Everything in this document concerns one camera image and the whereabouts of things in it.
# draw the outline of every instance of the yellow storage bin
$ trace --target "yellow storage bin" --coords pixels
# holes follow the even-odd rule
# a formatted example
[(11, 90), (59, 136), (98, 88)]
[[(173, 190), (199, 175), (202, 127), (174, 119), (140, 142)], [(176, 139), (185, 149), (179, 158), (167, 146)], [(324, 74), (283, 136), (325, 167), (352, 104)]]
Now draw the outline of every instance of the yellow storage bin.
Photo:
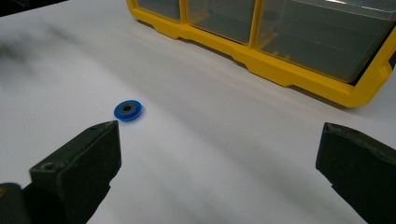
[(347, 107), (370, 102), (396, 57), (396, 0), (127, 4), (138, 20), (164, 35), (196, 41), (232, 56), (253, 74)]

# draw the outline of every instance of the screw hole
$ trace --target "screw hole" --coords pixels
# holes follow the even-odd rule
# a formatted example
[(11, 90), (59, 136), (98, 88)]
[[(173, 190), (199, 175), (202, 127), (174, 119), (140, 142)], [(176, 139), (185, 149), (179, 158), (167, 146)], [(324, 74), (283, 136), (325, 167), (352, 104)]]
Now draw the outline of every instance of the screw hole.
[(130, 111), (132, 108), (131, 108), (131, 106), (130, 105), (126, 105), (122, 110), (123, 111)]

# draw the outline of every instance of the white tabletop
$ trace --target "white tabletop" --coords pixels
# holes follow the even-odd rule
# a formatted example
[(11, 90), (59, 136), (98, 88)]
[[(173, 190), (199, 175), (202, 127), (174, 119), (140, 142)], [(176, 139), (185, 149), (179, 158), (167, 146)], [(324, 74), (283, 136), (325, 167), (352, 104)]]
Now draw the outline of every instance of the white tabletop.
[(122, 0), (0, 18), (0, 183), (136, 99), (89, 223), (364, 223), (315, 168), (324, 122), (396, 147), (396, 77), (345, 109), (136, 21)]

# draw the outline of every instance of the blue ring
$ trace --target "blue ring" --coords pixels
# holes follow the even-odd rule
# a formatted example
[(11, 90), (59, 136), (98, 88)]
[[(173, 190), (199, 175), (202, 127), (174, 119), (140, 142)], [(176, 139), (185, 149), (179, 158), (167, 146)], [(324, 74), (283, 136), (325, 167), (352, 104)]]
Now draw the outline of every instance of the blue ring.
[(124, 101), (116, 106), (114, 116), (122, 121), (133, 120), (139, 117), (142, 108), (143, 106), (135, 100)]

